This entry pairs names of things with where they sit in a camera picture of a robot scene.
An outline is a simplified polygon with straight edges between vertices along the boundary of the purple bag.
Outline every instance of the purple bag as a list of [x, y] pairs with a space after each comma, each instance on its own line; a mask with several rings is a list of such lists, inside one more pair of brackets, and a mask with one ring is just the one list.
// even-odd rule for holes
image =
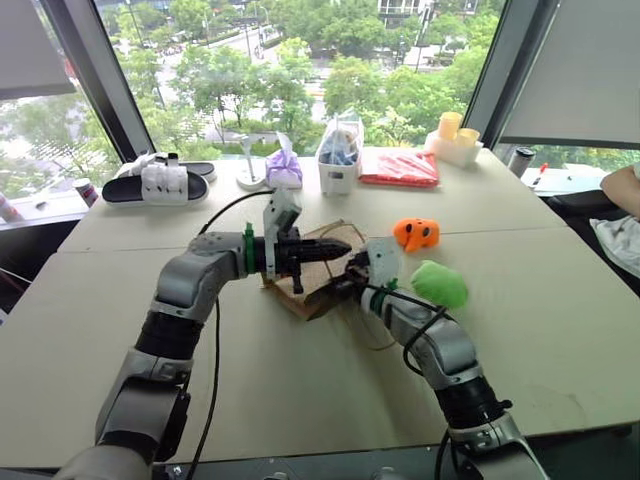
[[281, 149], [267, 157], [267, 184], [271, 188], [302, 188], [302, 169], [291, 140], [277, 132]]

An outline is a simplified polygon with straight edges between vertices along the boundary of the red bag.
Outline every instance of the red bag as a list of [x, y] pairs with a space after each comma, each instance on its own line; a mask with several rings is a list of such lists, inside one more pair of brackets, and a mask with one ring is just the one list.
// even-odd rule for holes
[[438, 185], [439, 176], [431, 153], [408, 148], [367, 148], [362, 155], [360, 181], [431, 188]]

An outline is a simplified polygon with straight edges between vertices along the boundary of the window frame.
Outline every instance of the window frame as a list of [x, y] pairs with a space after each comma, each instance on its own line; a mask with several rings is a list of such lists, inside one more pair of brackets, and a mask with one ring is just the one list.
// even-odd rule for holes
[[507, 0], [463, 126], [493, 150], [553, 23], [561, 0]]
[[40, 3], [120, 160], [155, 151], [93, 0]]

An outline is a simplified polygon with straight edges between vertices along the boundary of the yellow cup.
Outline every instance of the yellow cup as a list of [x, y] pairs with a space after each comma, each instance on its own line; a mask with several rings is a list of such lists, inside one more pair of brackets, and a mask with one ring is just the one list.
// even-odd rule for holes
[[480, 137], [480, 132], [473, 128], [461, 128], [458, 130], [456, 143], [464, 147], [473, 147]]
[[456, 138], [458, 128], [460, 128], [460, 122], [462, 121], [462, 115], [457, 112], [444, 112], [440, 116], [440, 123], [438, 124], [438, 136], [445, 140], [453, 140]]

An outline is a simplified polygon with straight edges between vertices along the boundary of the wire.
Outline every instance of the wire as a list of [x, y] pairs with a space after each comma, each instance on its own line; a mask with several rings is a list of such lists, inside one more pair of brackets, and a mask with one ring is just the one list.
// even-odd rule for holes
[[440, 441], [440, 446], [438, 447], [438, 454], [436, 455], [436, 465], [433, 472], [433, 479], [440, 480], [442, 476], [442, 459], [444, 458], [444, 451], [447, 448], [447, 443], [449, 443], [449, 430], [444, 431], [444, 435], [442, 436], [442, 440]]
[[[386, 293], [387, 295], [391, 295], [392, 297], [406, 300], [407, 302], [415, 303], [416, 305], [420, 305], [421, 307], [424, 307], [427, 310], [431, 310], [432, 312], [437, 312], [438, 310], [440, 310], [440, 307], [431, 305], [430, 303], [423, 302], [421, 300], [418, 300], [417, 298], [413, 298], [408, 295], [403, 295], [402, 293], [398, 293], [395, 290], [391, 290], [390, 288], [377, 287], [375, 285], [371, 285], [370, 283], [359, 283], [359, 285], [365, 288], [370, 288], [371, 290], [376, 290], [378, 292]], [[455, 319], [448, 313], [444, 313], [442, 316], [447, 320], [453, 320], [455, 322]]]
[[4, 269], [4, 268], [2, 268], [2, 267], [0, 267], [0, 272], [4, 272], [4, 273], [6, 273], [7, 275], [11, 275], [12, 277], [16, 277], [18, 280], [22, 280], [23, 282], [28, 283], [29, 285], [31, 285], [31, 284], [33, 283], [33, 281], [28, 280], [28, 279], [26, 279], [26, 278], [24, 278], [24, 277], [21, 277], [21, 276], [20, 276], [20, 275], [18, 275], [17, 273], [13, 273], [13, 272], [11, 272], [11, 271], [9, 271], [9, 270], [6, 270], [6, 269]]
[[248, 195], [244, 195], [243, 197], [240, 198], [236, 198], [233, 202], [228, 203], [227, 205], [225, 205], [222, 210], [220, 210], [218, 213], [216, 213], [213, 217], [211, 217], [211, 219], [209, 219], [209, 221], [207, 223], [205, 223], [202, 228], [200, 229], [200, 231], [198, 232], [198, 235], [202, 235], [203, 233], [205, 233], [209, 227], [211, 226], [211, 224], [213, 222], [215, 222], [220, 215], [222, 215], [224, 212], [226, 212], [227, 210], [229, 210], [231, 207], [233, 207], [234, 205], [237, 205], [238, 203], [246, 200], [247, 198], [251, 198], [251, 197], [257, 197], [258, 195], [271, 195], [275, 190], [261, 190], [259, 192], [253, 192], [253, 193], [249, 193]]
[[447, 310], [446, 307], [440, 307], [438, 311], [435, 313], [435, 315], [431, 317], [431, 320], [429, 320], [422, 327], [416, 330], [416, 333], [414, 333], [413, 336], [407, 341], [407, 343], [404, 344], [404, 348], [402, 349], [402, 360], [404, 360], [404, 364], [409, 368], [409, 370], [411, 370], [414, 373], [417, 373], [421, 377], [423, 376], [422, 371], [414, 367], [413, 365], [411, 365], [411, 362], [409, 362], [409, 353], [410, 353], [411, 347], [413, 347], [413, 344], [416, 343], [416, 341], [424, 334], [424, 332], [429, 330], [429, 328], [431, 328], [431, 326], [434, 323], [436, 323], [438, 320], [444, 317], [444, 313], [446, 310]]
[[202, 449], [204, 448], [204, 444], [207, 441], [207, 434], [209, 433], [209, 428], [211, 427], [211, 422], [213, 421], [213, 412], [216, 409], [216, 402], [218, 400], [218, 380], [220, 374], [220, 299], [216, 300], [215, 346], [216, 355], [213, 367], [213, 392], [211, 393], [211, 403], [209, 403], [207, 421], [205, 422], [204, 428], [202, 429], [200, 442], [198, 442], [198, 448], [196, 449], [196, 453], [193, 456], [193, 460], [191, 461], [191, 467], [189, 468], [189, 473], [187, 474], [186, 480], [193, 480], [193, 476], [196, 473], [196, 469], [198, 468], [198, 464], [200, 463], [200, 455], [202, 454]]

